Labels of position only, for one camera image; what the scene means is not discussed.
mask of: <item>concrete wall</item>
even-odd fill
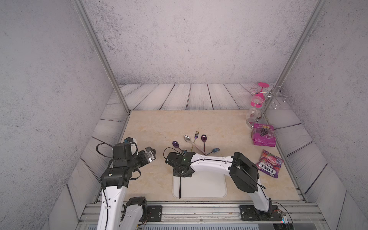
[[[119,84],[275,82],[316,0],[84,0]]]
[[[0,11],[0,229],[41,229],[112,86],[72,1]]]
[[[367,1],[330,1],[285,81],[292,109],[365,216],[367,22]]]

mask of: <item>snack bag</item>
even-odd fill
[[[254,129],[252,131],[252,140],[254,145],[275,147],[276,138],[273,131],[273,126],[257,123],[254,124]]]
[[[260,171],[274,178],[278,178],[279,171],[283,162],[283,159],[267,152],[266,150],[263,150],[261,159],[256,165]]]

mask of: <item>fox's candy bag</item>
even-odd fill
[[[256,165],[260,171],[274,178],[278,178],[279,171],[283,162],[283,159],[267,152],[266,150],[263,150],[261,159]]]

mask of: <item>grape illustration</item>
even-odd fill
[[[268,129],[266,128],[261,129],[261,137],[265,136],[266,134],[268,134]]]

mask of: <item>white cutting board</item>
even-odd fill
[[[179,177],[173,177],[173,195],[179,198]],[[225,176],[200,171],[181,178],[181,198],[222,198],[227,194]]]

